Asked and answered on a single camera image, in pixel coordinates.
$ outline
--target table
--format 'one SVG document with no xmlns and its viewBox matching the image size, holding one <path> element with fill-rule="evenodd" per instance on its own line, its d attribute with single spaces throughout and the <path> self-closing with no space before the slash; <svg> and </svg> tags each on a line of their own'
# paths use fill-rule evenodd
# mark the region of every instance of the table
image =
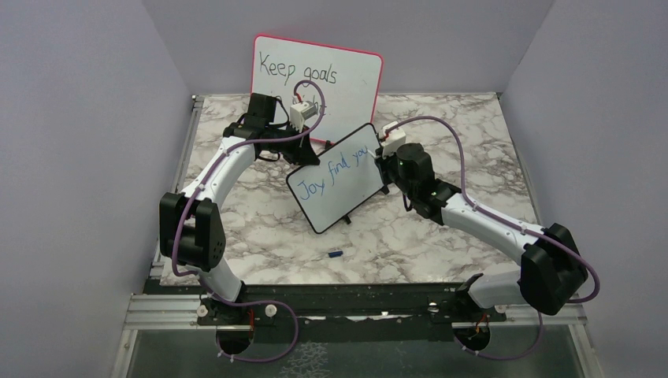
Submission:
<svg viewBox="0 0 668 378">
<path fill-rule="evenodd" d="M 247 94 L 207 97 L 187 169 L 190 183 L 215 154 L 223 129 L 245 111 Z M 512 217 L 536 222 L 496 94 L 381 94 L 377 129 L 417 115 L 442 117 L 459 133 L 467 189 L 481 203 Z M 459 186 L 457 147 L 442 125 L 404 126 L 408 142 L 431 154 L 436 174 Z M 247 284 L 383 284 L 464 281 L 478 272 L 505 272 L 516 265 L 505 255 L 459 230 L 407 213 L 399 190 L 375 195 L 317 235 L 290 193 L 285 161 L 256 161 L 239 178 L 221 208 L 227 237 L 225 259 Z M 342 250 L 341 258 L 327 252 Z M 176 277 L 165 263 L 164 286 L 197 285 Z"/>
</svg>

